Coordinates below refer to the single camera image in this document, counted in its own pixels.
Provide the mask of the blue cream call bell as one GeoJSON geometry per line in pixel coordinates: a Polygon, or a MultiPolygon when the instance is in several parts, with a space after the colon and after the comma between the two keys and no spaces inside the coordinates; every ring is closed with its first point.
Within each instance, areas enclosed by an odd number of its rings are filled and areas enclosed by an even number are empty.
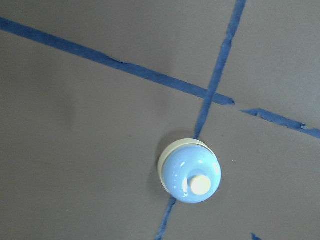
{"type": "Polygon", "coordinates": [[[161,153],[157,171],[163,188],[176,200],[197,204],[218,190],[222,170],[215,153],[202,141],[184,138],[161,153]]]}

